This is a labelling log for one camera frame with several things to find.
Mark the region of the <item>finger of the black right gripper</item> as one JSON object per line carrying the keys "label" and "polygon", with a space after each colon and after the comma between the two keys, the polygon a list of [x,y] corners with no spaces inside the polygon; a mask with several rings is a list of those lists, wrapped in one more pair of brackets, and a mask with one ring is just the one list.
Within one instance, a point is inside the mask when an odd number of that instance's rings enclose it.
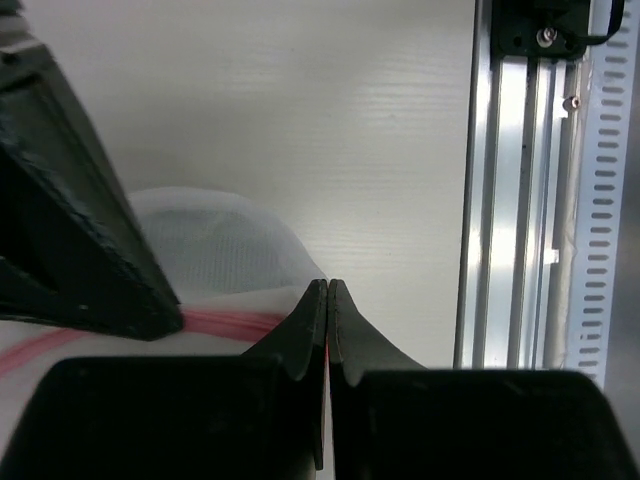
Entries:
{"label": "finger of the black right gripper", "polygon": [[142,341],[178,300],[48,48],[1,50],[1,317]]}

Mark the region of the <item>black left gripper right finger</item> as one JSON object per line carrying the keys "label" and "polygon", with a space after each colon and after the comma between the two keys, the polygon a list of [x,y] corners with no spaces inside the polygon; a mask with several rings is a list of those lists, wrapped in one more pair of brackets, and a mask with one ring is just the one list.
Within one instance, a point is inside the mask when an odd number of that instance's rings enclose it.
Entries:
{"label": "black left gripper right finger", "polygon": [[330,283],[328,361],[339,479],[627,479],[604,395],[563,370],[428,369]]}

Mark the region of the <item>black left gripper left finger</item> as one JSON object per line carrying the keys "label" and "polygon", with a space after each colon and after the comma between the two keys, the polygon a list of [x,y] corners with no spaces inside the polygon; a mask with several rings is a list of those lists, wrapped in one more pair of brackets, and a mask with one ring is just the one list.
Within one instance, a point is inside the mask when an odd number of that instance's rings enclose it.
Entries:
{"label": "black left gripper left finger", "polygon": [[324,465],[328,286],[238,356],[80,357],[37,386],[5,479],[312,479]]}

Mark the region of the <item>white mesh pink-trimmed laundry bag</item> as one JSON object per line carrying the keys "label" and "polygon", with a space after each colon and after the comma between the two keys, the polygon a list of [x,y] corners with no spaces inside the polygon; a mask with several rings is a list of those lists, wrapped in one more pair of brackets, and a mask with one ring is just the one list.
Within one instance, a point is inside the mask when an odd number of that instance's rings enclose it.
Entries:
{"label": "white mesh pink-trimmed laundry bag", "polygon": [[180,333],[143,342],[22,322],[1,324],[1,441],[45,373],[72,357],[233,355],[295,308],[324,274],[274,214],[232,193],[164,187],[130,195],[181,303]]}

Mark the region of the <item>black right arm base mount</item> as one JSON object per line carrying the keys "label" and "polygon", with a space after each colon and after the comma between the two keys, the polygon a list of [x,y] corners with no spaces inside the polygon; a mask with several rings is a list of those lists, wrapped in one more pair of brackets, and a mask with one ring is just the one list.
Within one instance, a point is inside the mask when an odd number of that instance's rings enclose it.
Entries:
{"label": "black right arm base mount", "polygon": [[606,43],[619,31],[624,7],[623,1],[613,0],[606,33],[591,35],[589,1],[494,1],[491,55],[494,59],[578,60],[587,48]]}

